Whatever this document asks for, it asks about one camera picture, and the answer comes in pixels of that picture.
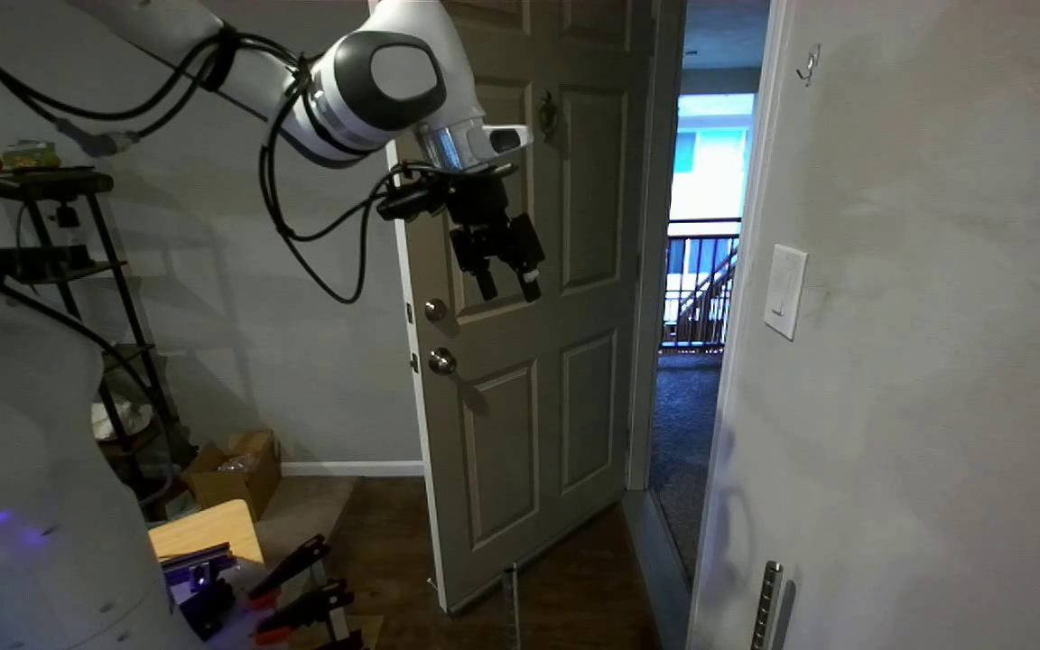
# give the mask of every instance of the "doorway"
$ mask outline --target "doorway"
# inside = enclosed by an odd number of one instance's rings
[[[650,486],[693,576],[733,308],[754,92],[682,92],[676,119]]]

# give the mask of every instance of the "window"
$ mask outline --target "window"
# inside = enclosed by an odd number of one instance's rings
[[[752,160],[754,92],[682,92],[668,236],[737,236]]]

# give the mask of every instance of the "hallway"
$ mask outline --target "hallway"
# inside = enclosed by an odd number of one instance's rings
[[[700,543],[719,372],[721,354],[656,354],[650,476],[688,573]]]

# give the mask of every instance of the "dark floor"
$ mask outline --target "dark floor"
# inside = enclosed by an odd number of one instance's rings
[[[500,592],[435,610],[422,481],[359,481],[333,539],[363,650],[652,650],[656,627],[621,508],[521,569],[521,642]]]
[[[650,476],[688,573],[696,567],[719,372],[721,354],[656,358]]]

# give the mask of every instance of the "wooden floor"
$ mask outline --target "wooden floor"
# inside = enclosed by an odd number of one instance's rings
[[[422,481],[359,481],[338,517],[328,567],[353,587],[351,620],[363,650],[656,645],[616,505],[521,569],[521,645],[500,592],[456,618],[435,610]]]

